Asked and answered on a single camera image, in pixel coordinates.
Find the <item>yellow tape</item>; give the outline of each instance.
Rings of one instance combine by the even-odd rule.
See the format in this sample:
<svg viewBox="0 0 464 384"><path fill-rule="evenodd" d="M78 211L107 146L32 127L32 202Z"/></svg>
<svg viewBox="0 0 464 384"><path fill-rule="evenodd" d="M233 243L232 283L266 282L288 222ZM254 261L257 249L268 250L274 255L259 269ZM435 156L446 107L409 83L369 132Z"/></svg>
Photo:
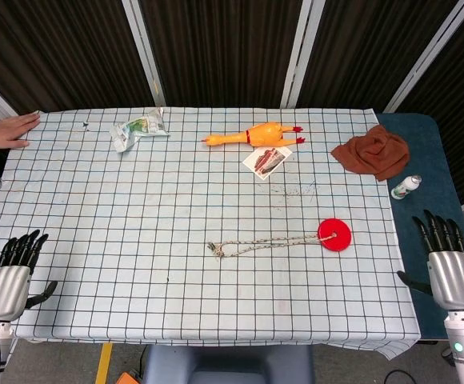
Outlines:
<svg viewBox="0 0 464 384"><path fill-rule="evenodd" d="M106 384L107 370L110 368L112 348L113 344L110 342L102 344L101 358L98 361L98 371L97 377L95 378L95 384Z"/></svg>

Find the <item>human hand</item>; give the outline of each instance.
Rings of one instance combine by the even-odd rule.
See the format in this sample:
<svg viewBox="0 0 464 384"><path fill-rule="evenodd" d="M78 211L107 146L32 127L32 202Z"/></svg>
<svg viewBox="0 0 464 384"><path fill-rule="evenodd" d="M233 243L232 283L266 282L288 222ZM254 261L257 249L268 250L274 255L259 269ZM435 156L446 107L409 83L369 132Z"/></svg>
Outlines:
<svg viewBox="0 0 464 384"><path fill-rule="evenodd" d="M39 114L32 113L0 120L0 149L28 146L27 140L18 138L35 128L40 123L39 119Z"/></svg>

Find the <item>plastic bag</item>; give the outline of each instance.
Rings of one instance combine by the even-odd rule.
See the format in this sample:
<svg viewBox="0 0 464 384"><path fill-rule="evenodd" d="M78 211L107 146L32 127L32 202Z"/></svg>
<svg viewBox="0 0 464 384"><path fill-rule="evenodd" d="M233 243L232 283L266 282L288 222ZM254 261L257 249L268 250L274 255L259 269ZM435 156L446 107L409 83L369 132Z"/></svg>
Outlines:
<svg viewBox="0 0 464 384"><path fill-rule="evenodd" d="M162 121L162 108L156 108L148 114L110 128L113 146L117 152L131 148L145 136L169 136Z"/></svg>

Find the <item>small plastic bottle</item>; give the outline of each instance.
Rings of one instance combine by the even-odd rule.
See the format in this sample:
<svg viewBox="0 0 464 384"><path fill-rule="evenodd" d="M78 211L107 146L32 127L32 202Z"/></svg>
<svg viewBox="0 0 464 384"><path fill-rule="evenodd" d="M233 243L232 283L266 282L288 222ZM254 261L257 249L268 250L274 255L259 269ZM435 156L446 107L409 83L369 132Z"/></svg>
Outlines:
<svg viewBox="0 0 464 384"><path fill-rule="evenodd" d="M390 192L393 198L396 200L401 200L408 195L412 190L416 190L420 186L422 178L415 174L413 176L408 176L402 182L396 185Z"/></svg>

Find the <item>floor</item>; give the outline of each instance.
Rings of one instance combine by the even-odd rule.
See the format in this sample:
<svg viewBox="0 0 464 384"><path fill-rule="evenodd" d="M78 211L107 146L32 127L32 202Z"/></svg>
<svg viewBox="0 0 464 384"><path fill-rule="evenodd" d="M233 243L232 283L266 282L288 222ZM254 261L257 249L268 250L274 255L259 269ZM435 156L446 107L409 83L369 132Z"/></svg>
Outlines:
<svg viewBox="0 0 464 384"><path fill-rule="evenodd" d="M416 345L392 361L377 352L346 350L333 346L314 347L314 371L317 384L383 384L385 375L396 368L411 373L417 384L458 384L455 369L442 359L447 346ZM144 346L114 344L107 383L116 383L124 371L138 370ZM4 384L51 384L95 382L101 346L19 341L14 356L2 376ZM395 374L387 384L410 384Z"/></svg>

